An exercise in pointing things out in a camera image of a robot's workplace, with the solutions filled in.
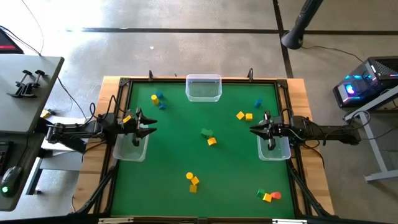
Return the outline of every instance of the green block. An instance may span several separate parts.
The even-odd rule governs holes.
[[[264,195],[266,194],[266,191],[264,189],[259,189],[257,191],[257,197],[263,199]]]
[[[212,130],[207,130],[207,129],[202,129],[201,131],[200,131],[200,134],[203,136],[203,137],[205,137],[205,138],[210,138],[210,137],[212,137],[213,136],[213,131]]]

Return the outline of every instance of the black pole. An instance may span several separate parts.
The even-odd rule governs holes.
[[[293,29],[287,31],[281,38],[282,44],[288,49],[299,49],[303,45],[304,30],[310,24],[323,0],[306,0],[296,19]]]

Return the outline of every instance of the blue led light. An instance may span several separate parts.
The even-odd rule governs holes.
[[[353,90],[353,86],[352,85],[346,85],[346,90],[347,90],[347,93],[349,93],[349,94],[354,94],[355,93],[355,91]]]

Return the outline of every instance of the wooden table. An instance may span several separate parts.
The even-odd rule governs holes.
[[[99,93],[96,114],[105,113],[108,107],[109,99],[112,95],[118,94],[119,79],[121,77],[104,77],[101,91]],[[289,95],[292,104],[294,114],[302,115],[305,117],[312,118],[310,106],[308,104],[307,92],[305,90],[303,79],[287,79],[289,86]],[[84,161],[81,167],[79,179],[77,182],[77,187],[74,195],[74,206],[79,209],[83,204],[89,199],[91,194],[94,192],[95,188],[98,186],[100,181],[101,169],[104,161],[106,145],[98,146],[90,151],[88,151],[84,156]],[[305,171],[305,178],[307,181],[307,186],[311,190],[315,198],[321,203],[322,207],[333,214],[333,206],[331,204],[330,193],[328,189],[328,184],[326,181],[325,171],[322,166],[321,158],[310,149],[301,148],[302,161]],[[101,201],[100,211],[103,211],[106,206],[106,199],[108,197],[108,186],[104,190],[103,199]],[[301,211],[304,211],[302,194],[300,189],[296,186],[298,191],[299,207]]]

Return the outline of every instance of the blue block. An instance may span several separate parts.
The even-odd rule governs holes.
[[[160,103],[159,104],[159,109],[165,110],[166,109],[166,104],[165,103]]]
[[[156,93],[156,96],[157,96],[159,99],[161,99],[161,98],[163,97],[163,93],[162,93],[161,91],[158,91],[158,92]]]
[[[261,100],[261,99],[260,99],[260,100],[256,100],[256,102],[255,102],[255,104],[254,104],[254,107],[255,107],[255,108],[259,108],[260,105],[261,105],[261,103],[262,103],[262,100]]]

